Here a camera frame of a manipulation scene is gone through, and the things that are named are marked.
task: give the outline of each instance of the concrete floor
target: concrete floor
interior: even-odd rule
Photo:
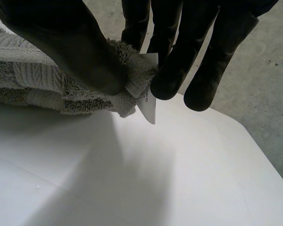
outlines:
[[[125,20],[121,0],[85,0],[107,38],[119,40]],[[283,177],[283,0],[240,45],[219,86],[212,108],[239,121]],[[142,52],[153,32],[150,22]],[[180,93],[195,74],[210,38]]]

